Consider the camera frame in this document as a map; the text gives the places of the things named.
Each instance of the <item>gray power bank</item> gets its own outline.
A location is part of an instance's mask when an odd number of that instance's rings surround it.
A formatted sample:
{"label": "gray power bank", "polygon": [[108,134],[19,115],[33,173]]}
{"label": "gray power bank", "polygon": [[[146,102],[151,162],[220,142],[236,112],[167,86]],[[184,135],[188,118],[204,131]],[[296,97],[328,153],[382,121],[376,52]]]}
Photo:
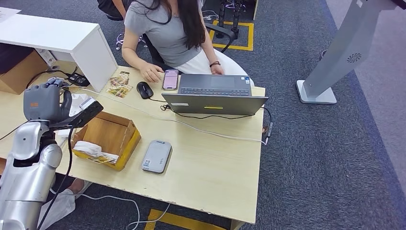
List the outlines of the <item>gray power bank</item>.
{"label": "gray power bank", "polygon": [[172,146],[169,142],[153,140],[148,146],[141,168],[144,171],[163,173],[168,162]]}

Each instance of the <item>laptop keyboard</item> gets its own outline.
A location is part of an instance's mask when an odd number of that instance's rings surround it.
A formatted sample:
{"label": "laptop keyboard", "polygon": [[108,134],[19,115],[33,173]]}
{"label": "laptop keyboard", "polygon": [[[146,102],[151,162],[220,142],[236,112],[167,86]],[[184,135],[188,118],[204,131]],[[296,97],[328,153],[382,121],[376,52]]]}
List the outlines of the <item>laptop keyboard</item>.
{"label": "laptop keyboard", "polygon": [[181,94],[225,95],[225,96],[250,96],[249,90],[225,90],[225,89],[202,89],[181,88]]}

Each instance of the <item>speaker grille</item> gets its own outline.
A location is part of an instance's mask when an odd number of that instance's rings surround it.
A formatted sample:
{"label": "speaker grille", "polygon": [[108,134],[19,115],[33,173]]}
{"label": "speaker grille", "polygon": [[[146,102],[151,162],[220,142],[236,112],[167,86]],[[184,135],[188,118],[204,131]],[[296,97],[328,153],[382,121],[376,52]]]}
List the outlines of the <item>speaker grille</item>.
{"label": "speaker grille", "polygon": [[355,53],[355,54],[351,54],[348,58],[347,58],[347,62],[348,63],[354,63],[357,62],[361,59],[362,55],[360,53]]}

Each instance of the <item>long dark hair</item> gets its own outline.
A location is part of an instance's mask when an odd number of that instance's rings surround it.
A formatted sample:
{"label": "long dark hair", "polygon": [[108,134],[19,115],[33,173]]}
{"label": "long dark hair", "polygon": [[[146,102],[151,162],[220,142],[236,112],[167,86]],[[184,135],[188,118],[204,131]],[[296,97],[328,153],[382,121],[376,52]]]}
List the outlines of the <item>long dark hair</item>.
{"label": "long dark hair", "polygon": [[[161,25],[166,25],[171,21],[172,7],[170,6],[168,0],[153,0],[150,6],[146,6],[139,0],[135,1],[147,9],[145,12],[145,16],[147,18],[149,11],[154,11],[163,5],[168,13],[168,20],[166,22],[158,22],[150,18],[148,19]],[[178,0],[179,18],[183,23],[183,30],[187,38],[185,45],[188,49],[191,49],[192,47],[197,49],[203,42],[205,42],[206,39],[205,28],[200,20],[199,4],[197,1],[200,0]]]}

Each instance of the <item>white kiosk stand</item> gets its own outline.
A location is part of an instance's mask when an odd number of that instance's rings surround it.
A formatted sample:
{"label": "white kiosk stand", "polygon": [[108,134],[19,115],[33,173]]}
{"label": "white kiosk stand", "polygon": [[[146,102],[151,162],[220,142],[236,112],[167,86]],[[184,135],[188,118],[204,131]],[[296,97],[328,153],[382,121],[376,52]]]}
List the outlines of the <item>white kiosk stand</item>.
{"label": "white kiosk stand", "polygon": [[368,56],[382,10],[406,9],[405,0],[352,0],[324,57],[306,80],[296,82],[303,103],[337,103],[331,86]]}
{"label": "white kiosk stand", "polygon": [[0,23],[0,42],[47,49],[58,60],[76,62],[98,92],[118,68],[96,23],[16,14]]}

